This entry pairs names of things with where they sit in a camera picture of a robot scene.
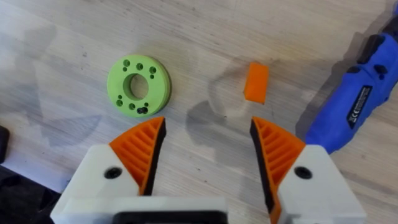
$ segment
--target orange gripper pad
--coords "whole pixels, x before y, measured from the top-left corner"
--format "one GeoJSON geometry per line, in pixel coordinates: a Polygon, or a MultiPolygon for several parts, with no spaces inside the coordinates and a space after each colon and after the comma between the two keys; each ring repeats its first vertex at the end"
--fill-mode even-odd
{"type": "Polygon", "coordinates": [[[268,66],[251,63],[243,90],[244,98],[264,104],[266,102],[267,82],[268,66]]]}
{"type": "Polygon", "coordinates": [[[160,147],[165,136],[165,119],[158,117],[138,124],[109,144],[137,182],[140,195],[152,194],[160,147]]]}
{"type": "Polygon", "coordinates": [[[257,152],[269,218],[272,224],[277,224],[282,211],[277,195],[279,184],[305,144],[281,127],[255,116],[252,118],[250,134],[257,152]]]}

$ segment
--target wood grain surface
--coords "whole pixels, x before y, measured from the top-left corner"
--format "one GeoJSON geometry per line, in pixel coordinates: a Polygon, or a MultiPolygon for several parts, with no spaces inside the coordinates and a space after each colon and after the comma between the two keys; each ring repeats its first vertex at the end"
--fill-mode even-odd
{"type": "MultiPolygon", "coordinates": [[[[302,138],[393,0],[0,0],[5,166],[62,191],[87,149],[144,119],[108,100],[127,54],[170,73],[155,195],[224,195],[231,223],[268,223],[251,116],[302,138]],[[250,62],[270,67],[265,105],[244,100],[250,62]]],[[[398,223],[398,88],[332,156],[368,213],[398,223]]]]}

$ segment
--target green 3d printed part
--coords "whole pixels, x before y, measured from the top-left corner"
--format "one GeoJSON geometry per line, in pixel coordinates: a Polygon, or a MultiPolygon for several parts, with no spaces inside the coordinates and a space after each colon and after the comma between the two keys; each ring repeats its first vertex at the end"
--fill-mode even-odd
{"type": "Polygon", "coordinates": [[[118,60],[108,75],[108,95],[124,114],[138,118],[152,115],[168,102],[171,93],[170,77],[162,64],[143,55],[127,55],[118,60]],[[131,80],[143,76],[148,93],[143,99],[134,96],[131,80]]]}

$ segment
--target blue power tool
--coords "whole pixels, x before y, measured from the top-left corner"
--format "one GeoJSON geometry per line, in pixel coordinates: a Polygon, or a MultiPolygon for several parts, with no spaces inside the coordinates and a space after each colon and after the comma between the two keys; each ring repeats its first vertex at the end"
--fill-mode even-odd
{"type": "Polygon", "coordinates": [[[305,136],[329,154],[350,142],[372,110],[389,99],[398,81],[398,10],[380,34],[370,36],[358,64],[318,113],[305,136]]]}

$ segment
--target center hole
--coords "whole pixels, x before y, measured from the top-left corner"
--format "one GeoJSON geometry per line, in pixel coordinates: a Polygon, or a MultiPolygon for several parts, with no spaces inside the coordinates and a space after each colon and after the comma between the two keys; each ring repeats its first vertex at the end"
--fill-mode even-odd
{"type": "Polygon", "coordinates": [[[136,98],[144,99],[148,94],[148,82],[142,75],[136,74],[131,79],[130,89],[136,98]]]}

